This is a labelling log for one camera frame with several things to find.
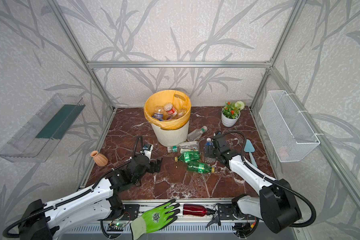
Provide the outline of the blue label bottle white cap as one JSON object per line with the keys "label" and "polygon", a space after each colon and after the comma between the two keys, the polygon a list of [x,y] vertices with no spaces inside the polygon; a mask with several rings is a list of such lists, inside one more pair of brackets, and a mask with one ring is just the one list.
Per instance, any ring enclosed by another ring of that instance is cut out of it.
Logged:
{"label": "blue label bottle white cap", "polygon": [[206,144],[204,146],[204,160],[209,165],[213,165],[216,162],[215,148],[211,138],[206,139]]}

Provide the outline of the clear bottle green label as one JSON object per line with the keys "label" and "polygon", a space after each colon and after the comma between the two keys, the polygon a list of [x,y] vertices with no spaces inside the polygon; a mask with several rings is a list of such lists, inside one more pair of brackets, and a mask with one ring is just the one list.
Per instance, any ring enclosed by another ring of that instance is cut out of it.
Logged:
{"label": "clear bottle green label", "polygon": [[184,153],[188,151],[199,151],[199,142],[183,142],[178,144],[177,146],[169,146],[167,147],[168,153]]}

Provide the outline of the clear bottle white cap green band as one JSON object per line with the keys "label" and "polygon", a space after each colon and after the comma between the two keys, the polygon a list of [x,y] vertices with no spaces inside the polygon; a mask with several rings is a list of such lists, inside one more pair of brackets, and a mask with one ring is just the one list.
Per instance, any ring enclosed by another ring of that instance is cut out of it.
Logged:
{"label": "clear bottle white cap green band", "polygon": [[191,133],[189,133],[187,135],[187,141],[193,142],[193,141],[198,140],[207,130],[208,130],[208,128],[206,126],[203,126],[200,129],[196,129],[196,130],[192,131]]}

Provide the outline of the green plastic soda bottle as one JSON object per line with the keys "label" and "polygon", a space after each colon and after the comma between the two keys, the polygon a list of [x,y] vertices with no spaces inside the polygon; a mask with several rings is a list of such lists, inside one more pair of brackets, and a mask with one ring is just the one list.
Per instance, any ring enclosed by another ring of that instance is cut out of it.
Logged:
{"label": "green plastic soda bottle", "polygon": [[199,151],[187,151],[182,153],[179,157],[175,157],[175,162],[199,162],[200,159]]}

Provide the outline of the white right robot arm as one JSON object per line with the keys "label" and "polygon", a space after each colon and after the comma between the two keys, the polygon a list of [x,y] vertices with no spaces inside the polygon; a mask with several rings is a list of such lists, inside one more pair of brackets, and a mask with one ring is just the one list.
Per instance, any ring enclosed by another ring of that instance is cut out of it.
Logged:
{"label": "white right robot arm", "polygon": [[255,168],[237,151],[231,150],[223,135],[212,137],[214,154],[219,162],[240,176],[259,195],[234,199],[239,215],[252,215],[266,224],[275,234],[300,220],[302,213],[295,195],[284,189],[285,180],[276,180]]}

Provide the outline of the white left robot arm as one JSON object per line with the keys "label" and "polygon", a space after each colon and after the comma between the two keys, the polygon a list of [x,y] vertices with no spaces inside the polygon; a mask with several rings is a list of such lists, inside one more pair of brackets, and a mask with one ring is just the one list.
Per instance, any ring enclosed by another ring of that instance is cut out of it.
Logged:
{"label": "white left robot arm", "polygon": [[145,174],[160,172],[161,165],[162,159],[137,155],[85,189],[45,204],[31,203],[23,216],[30,219],[18,225],[20,239],[55,240],[82,224],[122,217],[126,208],[119,193],[140,183]]}

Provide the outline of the white ribbed waste bin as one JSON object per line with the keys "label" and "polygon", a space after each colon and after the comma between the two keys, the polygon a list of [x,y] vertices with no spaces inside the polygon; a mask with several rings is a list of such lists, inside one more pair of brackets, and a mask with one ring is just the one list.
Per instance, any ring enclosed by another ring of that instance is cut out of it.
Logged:
{"label": "white ribbed waste bin", "polygon": [[188,121],[183,127],[177,130],[162,130],[160,127],[151,124],[159,143],[165,147],[177,146],[187,140],[189,133]]}

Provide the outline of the yellow bin liner bag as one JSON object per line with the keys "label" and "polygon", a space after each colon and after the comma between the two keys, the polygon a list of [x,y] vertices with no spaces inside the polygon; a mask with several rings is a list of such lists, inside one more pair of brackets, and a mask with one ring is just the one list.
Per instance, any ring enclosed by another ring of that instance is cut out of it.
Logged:
{"label": "yellow bin liner bag", "polygon": [[[176,110],[186,110],[181,118],[160,121],[153,117],[156,107],[163,107],[166,103],[173,104]],[[147,121],[163,130],[177,130],[182,128],[190,119],[191,100],[183,92],[176,90],[164,90],[150,96],[144,105],[144,115]]]}

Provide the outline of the light blue silicone spatula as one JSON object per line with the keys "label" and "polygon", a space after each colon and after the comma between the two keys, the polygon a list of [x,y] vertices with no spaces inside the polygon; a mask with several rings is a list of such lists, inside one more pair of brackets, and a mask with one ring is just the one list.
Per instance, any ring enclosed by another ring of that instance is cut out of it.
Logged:
{"label": "light blue silicone spatula", "polygon": [[251,160],[251,164],[255,167],[255,168],[258,168],[258,165],[255,161],[255,158],[253,156],[253,153],[255,152],[255,148],[252,144],[252,142],[247,139],[246,140],[246,144],[245,144],[245,147],[244,147],[244,152],[248,153],[249,154],[249,157],[250,157],[250,160]]}

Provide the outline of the small terracotta vase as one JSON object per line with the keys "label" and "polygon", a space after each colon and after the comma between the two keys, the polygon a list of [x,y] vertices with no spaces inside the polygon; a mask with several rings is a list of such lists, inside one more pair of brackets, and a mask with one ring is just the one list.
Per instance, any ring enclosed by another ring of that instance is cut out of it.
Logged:
{"label": "small terracotta vase", "polygon": [[109,162],[108,158],[105,155],[98,152],[98,151],[92,151],[91,152],[91,157],[93,158],[95,163],[100,167],[106,166],[108,164],[108,162]]}

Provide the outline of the green black work glove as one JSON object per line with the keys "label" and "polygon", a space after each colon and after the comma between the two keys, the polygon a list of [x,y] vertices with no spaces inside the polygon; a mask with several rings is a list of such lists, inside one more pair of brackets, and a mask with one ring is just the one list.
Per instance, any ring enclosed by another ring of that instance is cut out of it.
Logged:
{"label": "green black work glove", "polygon": [[178,219],[180,204],[175,199],[144,212],[130,224],[133,240],[138,240],[142,235],[153,233],[166,228]]}

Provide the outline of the red metallic bottle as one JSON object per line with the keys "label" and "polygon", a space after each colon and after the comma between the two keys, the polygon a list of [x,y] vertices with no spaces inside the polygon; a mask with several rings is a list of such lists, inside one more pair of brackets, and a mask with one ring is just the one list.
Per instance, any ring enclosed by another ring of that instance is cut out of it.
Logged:
{"label": "red metallic bottle", "polygon": [[202,205],[184,204],[183,215],[190,215],[196,217],[204,217],[215,214],[215,210],[206,208]]}

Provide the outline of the green circuit board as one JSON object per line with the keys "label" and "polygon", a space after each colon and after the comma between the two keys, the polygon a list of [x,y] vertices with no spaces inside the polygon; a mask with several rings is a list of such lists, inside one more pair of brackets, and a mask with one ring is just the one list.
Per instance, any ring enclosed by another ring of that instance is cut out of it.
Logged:
{"label": "green circuit board", "polygon": [[108,232],[123,232],[126,224],[125,223],[114,223],[111,222],[108,224]]}

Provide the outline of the aluminium frame crossbar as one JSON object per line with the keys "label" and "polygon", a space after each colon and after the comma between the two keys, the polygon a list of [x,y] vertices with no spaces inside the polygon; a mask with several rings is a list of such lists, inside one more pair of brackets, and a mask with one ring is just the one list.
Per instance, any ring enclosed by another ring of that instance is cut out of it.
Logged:
{"label": "aluminium frame crossbar", "polygon": [[265,61],[212,61],[212,62],[171,62],[171,61],[91,61],[90,68],[268,68]]}

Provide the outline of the clear acrylic wall shelf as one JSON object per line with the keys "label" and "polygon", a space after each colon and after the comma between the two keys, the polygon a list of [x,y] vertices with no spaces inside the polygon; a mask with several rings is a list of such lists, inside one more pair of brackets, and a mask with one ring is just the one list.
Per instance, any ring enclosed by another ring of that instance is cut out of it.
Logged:
{"label": "clear acrylic wall shelf", "polygon": [[1,149],[12,163],[44,163],[85,108],[82,97],[55,94]]}

